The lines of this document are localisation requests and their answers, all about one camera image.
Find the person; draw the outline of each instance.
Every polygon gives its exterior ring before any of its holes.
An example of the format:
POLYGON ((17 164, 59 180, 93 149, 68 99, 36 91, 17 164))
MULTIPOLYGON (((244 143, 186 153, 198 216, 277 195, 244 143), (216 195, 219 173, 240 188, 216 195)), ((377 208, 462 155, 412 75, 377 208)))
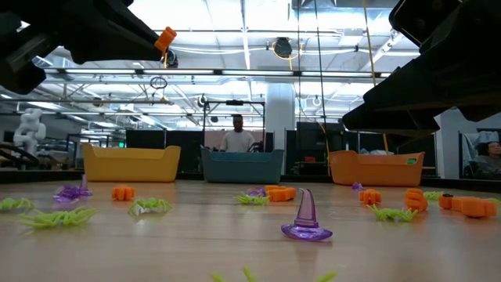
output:
POLYGON ((233 130, 226 133, 222 140, 220 151, 246 153, 252 144, 254 144, 254 137, 249 132, 243 130, 242 115, 233 115, 233 130))
POLYGON ((501 174, 501 146, 498 142, 479 143, 474 161, 484 173, 501 174))

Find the teal bin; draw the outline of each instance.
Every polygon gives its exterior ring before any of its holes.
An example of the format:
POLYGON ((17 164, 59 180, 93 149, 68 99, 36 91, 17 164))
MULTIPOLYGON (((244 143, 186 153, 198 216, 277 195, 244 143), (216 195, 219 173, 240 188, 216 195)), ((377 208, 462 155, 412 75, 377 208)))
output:
POLYGON ((209 183, 277 184, 283 150, 271 153, 224 153, 202 149, 204 178, 209 183))

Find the purple plastic spider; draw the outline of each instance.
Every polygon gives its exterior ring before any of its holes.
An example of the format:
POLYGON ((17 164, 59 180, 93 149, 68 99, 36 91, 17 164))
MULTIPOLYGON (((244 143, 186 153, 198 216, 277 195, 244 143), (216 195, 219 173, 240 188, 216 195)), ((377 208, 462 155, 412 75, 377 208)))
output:
POLYGON ((56 195, 52 197, 58 202, 69 203, 80 200, 80 197, 89 196, 92 196, 92 192, 87 187, 87 177, 83 175, 80 186, 63 185, 58 189, 56 195))
POLYGON ((353 185, 351 185, 351 188, 352 188, 354 191, 363 191, 363 190, 365 190, 365 189, 362 187, 362 184, 360 184, 360 183, 353 183, 353 185))
POLYGON ((245 194, 251 197, 266 197, 266 190, 263 187, 249 188, 247 189, 247 191, 245 191, 245 194))

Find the round ceiling fixture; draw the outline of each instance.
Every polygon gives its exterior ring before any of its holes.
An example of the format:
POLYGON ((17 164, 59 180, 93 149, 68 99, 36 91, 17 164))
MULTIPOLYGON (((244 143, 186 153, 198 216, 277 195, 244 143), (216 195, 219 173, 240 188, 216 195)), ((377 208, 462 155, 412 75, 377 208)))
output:
POLYGON ((320 101, 319 96, 315 95, 315 98, 313 99, 313 106, 320 106, 322 104, 322 101, 320 101))
POLYGON ((202 96, 198 97, 198 99, 196 100, 196 104, 198 105, 198 107, 204 107, 205 102, 207 102, 205 94, 202 94, 202 96))
POLYGON ((92 105, 94 105, 94 107, 102 107, 102 106, 104 106, 103 103, 99 103, 99 101, 103 101, 103 99, 96 97, 96 98, 92 98, 92 100, 98 102, 98 103, 93 103, 92 104, 92 105))
POLYGON ((292 46, 290 46, 289 38, 277 38, 273 47, 275 54, 280 58, 290 58, 290 54, 292 54, 292 46))

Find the orange bin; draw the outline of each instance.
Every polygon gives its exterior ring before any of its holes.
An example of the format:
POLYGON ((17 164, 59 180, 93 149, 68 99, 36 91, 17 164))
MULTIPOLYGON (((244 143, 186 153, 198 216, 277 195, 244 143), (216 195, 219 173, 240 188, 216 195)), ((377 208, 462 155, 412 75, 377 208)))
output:
POLYGON ((399 155, 365 155, 354 151, 329 154, 334 183, 364 186, 418 186, 423 171, 424 152, 399 155))

